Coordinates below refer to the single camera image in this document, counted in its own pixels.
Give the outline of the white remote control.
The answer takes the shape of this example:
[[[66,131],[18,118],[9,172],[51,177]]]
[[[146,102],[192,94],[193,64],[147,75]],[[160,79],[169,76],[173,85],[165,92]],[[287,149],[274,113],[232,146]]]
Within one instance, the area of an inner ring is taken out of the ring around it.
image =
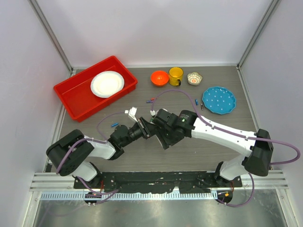
[[[157,136],[161,146],[163,149],[165,149],[165,141],[163,140],[163,137],[162,136]]]

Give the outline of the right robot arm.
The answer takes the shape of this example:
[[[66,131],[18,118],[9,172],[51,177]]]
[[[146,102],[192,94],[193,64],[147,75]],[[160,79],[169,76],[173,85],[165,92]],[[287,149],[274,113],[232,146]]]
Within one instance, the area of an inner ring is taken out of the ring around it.
[[[175,115],[159,109],[151,111],[151,116],[151,123],[157,126],[157,137],[163,147],[171,147],[188,137],[208,140],[239,153],[236,158],[218,164],[213,176],[215,186],[224,187],[246,173],[261,177],[268,175],[274,150],[268,131],[241,131],[188,110]]]

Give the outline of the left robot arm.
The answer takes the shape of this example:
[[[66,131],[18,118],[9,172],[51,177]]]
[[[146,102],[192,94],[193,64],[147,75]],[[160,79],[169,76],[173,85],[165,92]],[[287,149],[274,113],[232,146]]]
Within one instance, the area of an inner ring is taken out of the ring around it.
[[[73,130],[46,150],[60,176],[72,175],[83,185],[97,188],[102,181],[101,172],[88,157],[116,160],[124,153],[124,147],[139,138],[156,135],[159,126],[140,118],[132,127],[119,125],[108,140],[96,140]]]

